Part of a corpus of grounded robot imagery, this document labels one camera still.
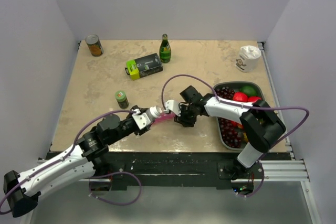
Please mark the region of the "grey pill bottle white cap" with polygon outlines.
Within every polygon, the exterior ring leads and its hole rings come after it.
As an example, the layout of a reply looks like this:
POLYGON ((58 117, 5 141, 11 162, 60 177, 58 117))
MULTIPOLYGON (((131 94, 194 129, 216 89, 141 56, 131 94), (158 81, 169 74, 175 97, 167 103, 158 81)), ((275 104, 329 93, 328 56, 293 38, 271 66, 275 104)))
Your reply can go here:
POLYGON ((152 106, 147 109, 146 114, 150 120, 156 120, 162 114, 162 109, 159 106, 152 106))

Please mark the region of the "pink weekly pill organizer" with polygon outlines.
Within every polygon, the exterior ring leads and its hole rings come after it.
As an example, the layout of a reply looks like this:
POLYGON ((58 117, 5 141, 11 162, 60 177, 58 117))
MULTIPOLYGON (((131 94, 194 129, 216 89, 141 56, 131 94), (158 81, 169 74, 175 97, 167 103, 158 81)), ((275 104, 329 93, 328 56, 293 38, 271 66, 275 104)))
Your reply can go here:
POLYGON ((154 122, 151 124, 151 126, 158 125, 160 123, 163 123, 163 122, 166 122, 166 121, 169 121, 169 120, 173 120, 174 117, 175 117, 175 114, 173 114, 173 113, 169 113, 169 114, 162 113, 158 118, 156 118, 154 120, 154 122))

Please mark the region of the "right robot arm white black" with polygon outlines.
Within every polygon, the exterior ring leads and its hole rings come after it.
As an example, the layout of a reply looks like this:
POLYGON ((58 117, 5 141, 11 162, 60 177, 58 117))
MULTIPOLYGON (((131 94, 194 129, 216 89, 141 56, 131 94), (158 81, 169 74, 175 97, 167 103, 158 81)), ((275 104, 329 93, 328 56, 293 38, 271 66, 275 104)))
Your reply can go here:
POLYGON ((211 93, 201 95, 193 86, 187 87, 180 95, 184 103, 169 100, 165 103, 165 110, 174 113, 175 122, 184 127, 193 127, 201 115, 224 118, 243 126, 249 143, 235 160, 234 173, 239 178, 250 175, 252 166, 286 131, 285 125, 266 101, 230 101, 211 93))

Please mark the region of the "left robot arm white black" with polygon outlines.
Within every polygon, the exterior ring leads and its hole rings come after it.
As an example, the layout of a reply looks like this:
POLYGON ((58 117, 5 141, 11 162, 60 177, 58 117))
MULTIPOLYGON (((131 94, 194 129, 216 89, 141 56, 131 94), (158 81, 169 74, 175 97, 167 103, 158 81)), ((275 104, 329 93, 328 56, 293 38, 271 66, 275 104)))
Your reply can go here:
POLYGON ((9 210, 1 214, 21 217, 34 210, 39 200, 53 192, 84 178, 95 175, 103 178, 108 174, 109 165, 102 157, 109 145, 134 133, 147 132, 161 115, 158 106, 127 110, 127 117, 121 120, 119 111, 110 111, 87 123, 76 135, 73 144, 44 163, 26 170, 8 172, 4 176, 4 197, 9 210))

